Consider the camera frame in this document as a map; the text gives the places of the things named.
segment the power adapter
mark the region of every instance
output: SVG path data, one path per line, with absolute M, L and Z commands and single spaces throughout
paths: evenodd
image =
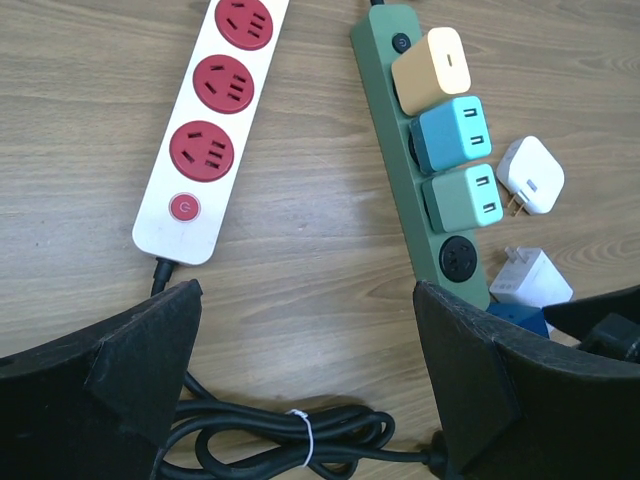
M 428 110 L 412 120 L 410 129 L 416 160 L 426 175 L 491 154 L 489 127 L 476 96 L 454 98 Z
M 400 107 L 410 117 L 471 88 L 460 35 L 433 28 L 391 65 Z
M 564 187 L 564 171 L 536 137 L 514 142 L 498 165 L 498 180 L 530 215 L 549 213 Z
M 500 193 L 490 165 L 475 165 L 428 179 L 422 186 L 436 232 L 487 227 L 502 220 Z
M 505 252 L 507 263 L 489 287 L 499 302 L 543 308 L 571 300 L 573 289 L 541 248 Z

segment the coiled black cable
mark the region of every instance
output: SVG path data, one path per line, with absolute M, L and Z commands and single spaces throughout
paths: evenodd
M 162 281 L 171 276 L 163 268 Z M 167 444 L 158 452 L 152 478 L 156 480 L 269 480 L 287 470 L 304 465 L 310 448 L 306 423 L 298 416 L 273 413 L 223 402 L 207 391 L 189 372 L 185 388 L 195 400 L 178 403 Z M 441 463 L 439 455 L 428 450 L 416 453 L 383 450 L 395 432 L 395 421 L 385 412 L 362 405 L 329 408 L 309 414 L 314 438 L 313 457 L 308 467 L 325 480 L 347 480 L 363 458 L 386 462 Z M 209 441 L 215 435 L 243 430 L 277 446 L 271 450 L 231 464 L 211 453 Z M 195 453 L 201 468 L 185 468 L 164 457 L 185 436 L 199 432 Z

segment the green power strip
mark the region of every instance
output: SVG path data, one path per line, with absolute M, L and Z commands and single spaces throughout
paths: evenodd
M 466 238 L 470 243 L 463 240 L 463 248 L 475 248 L 477 253 L 475 235 L 473 231 L 436 233 L 431 228 L 422 193 L 427 177 L 411 157 L 411 118 L 400 109 L 391 75 L 391 64 L 400 56 L 392 40 L 399 33 L 407 35 L 412 45 L 422 38 L 416 12 L 407 5 L 376 5 L 353 28 L 351 40 L 413 270 L 417 280 L 436 283 L 485 310 L 489 306 L 489 289 L 479 258 L 471 277 L 462 282 L 451 281 L 441 267 L 441 253 L 448 253 L 441 251 L 451 237 Z

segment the white power strip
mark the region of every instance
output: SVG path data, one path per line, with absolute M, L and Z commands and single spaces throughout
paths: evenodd
M 288 4 L 211 0 L 133 227 L 143 252 L 213 255 Z

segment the power strip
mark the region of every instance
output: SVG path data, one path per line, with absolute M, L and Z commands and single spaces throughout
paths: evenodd
M 213 255 L 289 0 L 211 0 L 133 227 L 185 265 Z
M 410 150 L 411 118 L 394 93 L 391 65 L 422 38 L 416 12 L 408 5 L 375 5 L 351 32 L 371 116 L 418 280 L 429 280 L 484 310 L 489 290 L 471 230 L 437 233 L 425 207 L 420 172 Z M 453 267 L 457 274 L 445 270 Z

